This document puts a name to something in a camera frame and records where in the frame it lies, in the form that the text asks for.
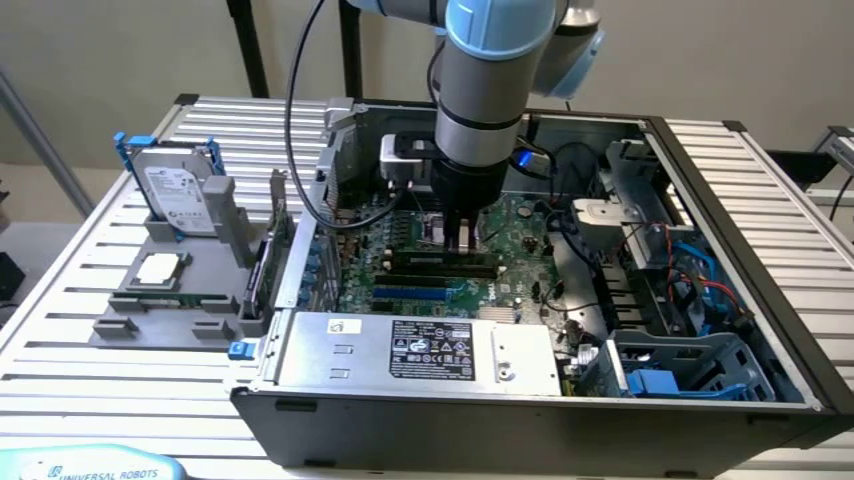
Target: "warning sticker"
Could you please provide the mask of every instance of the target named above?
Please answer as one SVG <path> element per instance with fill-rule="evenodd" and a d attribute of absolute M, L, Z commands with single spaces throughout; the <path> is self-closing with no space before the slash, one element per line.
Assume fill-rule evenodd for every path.
<path fill-rule="evenodd" d="M 476 379 L 470 323 L 395 320 L 389 372 L 397 378 Z"/>

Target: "capacitor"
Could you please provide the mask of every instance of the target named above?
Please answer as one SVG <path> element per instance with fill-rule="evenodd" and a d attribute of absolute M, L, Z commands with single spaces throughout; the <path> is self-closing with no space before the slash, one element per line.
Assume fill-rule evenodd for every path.
<path fill-rule="evenodd" d="M 528 220 L 534 215 L 534 211 L 529 207 L 522 206 L 517 208 L 517 215 L 520 215 L 520 218 L 525 218 Z"/>
<path fill-rule="evenodd" d="M 513 299 L 513 323 L 522 321 L 522 299 L 520 297 Z"/>
<path fill-rule="evenodd" d="M 537 250 L 537 244 L 538 243 L 540 242 L 537 241 L 537 239 L 534 237 L 525 237 L 522 239 L 522 248 L 525 248 L 529 253 L 534 253 L 534 250 Z"/>

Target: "black cable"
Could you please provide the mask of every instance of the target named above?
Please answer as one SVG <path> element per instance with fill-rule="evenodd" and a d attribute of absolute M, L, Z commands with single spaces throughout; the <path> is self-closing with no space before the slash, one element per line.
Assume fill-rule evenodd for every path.
<path fill-rule="evenodd" d="M 505 214 L 505 223 L 502 223 L 500 227 L 496 229 L 496 231 L 488 235 L 488 237 L 481 242 L 482 244 L 493 240 L 493 238 L 496 238 L 496 235 L 502 233 L 502 231 L 505 230 L 505 227 L 510 225 L 510 217 L 513 216 L 513 200 L 510 200 L 510 197 L 506 197 L 505 204 L 508 206 L 506 214 Z"/>
<path fill-rule="evenodd" d="M 306 189 L 303 188 L 303 183 L 299 180 L 299 174 L 297 173 L 297 160 L 294 160 L 294 145 L 291 145 L 291 107 L 294 106 L 294 93 L 297 91 L 297 76 L 299 74 L 299 62 L 303 58 L 303 50 L 306 49 L 306 40 L 309 39 L 309 33 L 311 32 L 311 26 L 315 23 L 315 19 L 318 18 L 318 13 L 321 13 L 321 7 L 323 7 L 323 3 L 326 0 L 318 0 L 315 6 L 309 14 L 309 18 L 306 19 L 306 24 L 303 25 L 303 31 L 299 37 L 299 43 L 297 45 L 297 52 L 294 55 L 294 60 L 291 62 L 291 73 L 289 78 L 289 90 L 287 96 L 285 99 L 285 149 L 289 155 L 289 167 L 291 168 L 291 178 L 294 180 L 294 186 L 297 186 L 297 193 L 299 194 L 299 198 L 303 201 L 303 205 L 306 206 L 306 211 L 318 221 L 318 224 L 331 230 L 359 230 L 365 227 L 374 225 L 382 218 L 389 215 L 389 213 L 395 209 L 401 200 L 403 199 L 405 190 L 399 190 L 395 192 L 395 196 L 393 200 L 386 204 L 383 209 L 370 218 L 365 220 L 351 223 L 349 225 L 339 225 L 326 218 L 323 215 L 315 210 L 314 205 L 311 204 L 311 200 L 309 199 L 309 194 L 306 193 Z"/>
<path fill-rule="evenodd" d="M 550 310 L 554 310 L 556 312 L 561 312 L 561 313 L 569 313 L 569 312 L 576 312 L 578 310 L 584 310 L 584 309 L 590 308 L 590 307 L 601 306 L 600 302 L 592 302 L 592 303 L 588 303 L 588 304 L 582 305 L 581 307 L 573 307 L 573 308 L 558 308 L 558 307 L 556 307 L 550 303 L 549 297 L 552 297 L 552 292 L 556 291 L 556 286 L 560 283 L 562 283 L 562 282 L 558 282 L 552 287 L 549 287 L 549 291 L 546 292 L 546 295 L 544 295 L 542 298 L 541 298 L 542 304 L 546 305 L 546 307 L 549 307 Z"/>
<path fill-rule="evenodd" d="M 433 53 L 433 57 L 430 58 L 430 64 L 427 65 L 427 94 L 430 95 L 430 100 L 433 100 L 433 104 L 439 106 L 439 100 L 437 99 L 437 94 L 433 91 L 433 69 L 437 67 L 437 61 L 439 60 L 439 54 L 445 50 L 445 41 L 437 47 L 437 51 Z"/>
<path fill-rule="evenodd" d="M 558 217 L 558 221 L 561 222 L 561 235 L 564 236 L 564 240 L 570 244 L 570 248 L 573 249 L 576 255 L 578 255 L 578 258 L 581 258 L 590 269 L 596 271 L 597 264 L 590 260 L 590 258 L 588 258 L 588 255 L 582 253 L 581 249 L 576 246 L 576 243 L 573 243 L 573 239 L 570 238 L 569 233 L 566 233 L 566 212 L 564 212 L 564 215 Z"/>
<path fill-rule="evenodd" d="M 849 189 L 849 185 L 852 184 L 852 179 L 854 179 L 854 175 L 849 175 L 849 179 L 842 184 L 842 188 L 840 189 L 840 195 L 837 195 L 837 201 L 833 202 L 833 208 L 830 209 L 830 221 L 833 222 L 833 217 L 837 216 L 837 208 L 840 208 L 840 202 L 842 201 L 842 196 L 845 195 L 845 191 Z"/>
<path fill-rule="evenodd" d="M 549 310 L 554 310 L 556 312 L 561 312 L 561 313 L 569 313 L 569 312 L 577 312 L 578 310 L 584 310 L 584 309 L 590 308 L 590 307 L 598 307 L 600 306 L 600 302 L 586 303 L 581 307 L 558 308 L 552 303 L 549 303 L 549 299 L 546 299 L 545 305 L 546 305 L 546 307 L 549 307 Z"/>
<path fill-rule="evenodd" d="M 590 180 L 588 181 L 588 190 L 590 190 L 590 187 L 593 185 L 594 180 L 597 179 L 597 171 L 598 171 L 598 163 L 600 163 L 600 154 L 597 153 L 597 151 L 594 150 L 594 148 L 585 142 L 580 142 L 580 141 L 573 141 L 573 142 L 568 142 L 564 145 L 561 145 L 554 152 L 554 156 L 556 159 L 558 158 L 558 155 L 561 155 L 561 152 L 564 152 L 564 150 L 566 150 L 570 147 L 581 147 L 592 156 L 593 158 L 593 169 L 592 169 L 592 173 L 590 173 Z M 578 184 L 580 187 L 584 188 L 584 184 L 582 184 L 582 176 L 581 173 L 578 172 L 578 168 L 576 169 L 576 174 L 578 175 Z"/>

